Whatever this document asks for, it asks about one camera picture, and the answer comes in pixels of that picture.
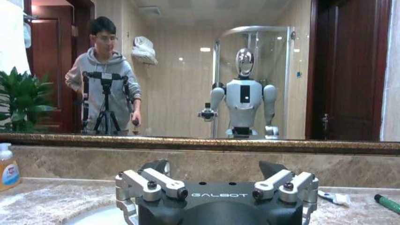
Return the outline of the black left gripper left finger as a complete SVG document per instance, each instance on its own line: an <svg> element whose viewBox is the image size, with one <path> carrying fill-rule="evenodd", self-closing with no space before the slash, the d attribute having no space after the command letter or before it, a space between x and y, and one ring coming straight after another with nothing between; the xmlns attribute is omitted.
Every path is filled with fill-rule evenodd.
<svg viewBox="0 0 400 225"><path fill-rule="evenodd" d="M114 177L116 206L122 211L124 221L138 224L136 198L154 202L166 196L182 202L188 196L185 184L170 178L170 163L165 159L145 163L137 171L125 170Z"/></svg>

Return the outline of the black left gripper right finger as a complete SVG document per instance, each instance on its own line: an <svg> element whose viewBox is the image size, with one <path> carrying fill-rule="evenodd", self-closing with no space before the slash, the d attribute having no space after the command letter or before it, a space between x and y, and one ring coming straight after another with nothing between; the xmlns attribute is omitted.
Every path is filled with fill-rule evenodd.
<svg viewBox="0 0 400 225"><path fill-rule="evenodd" d="M284 165L266 161L260 161L258 166L265 180L254 183L253 198L261 201L276 194L286 204L301 200L301 223L309 224L310 214L317 209L318 179L314 174L302 172L297 175Z"/></svg>

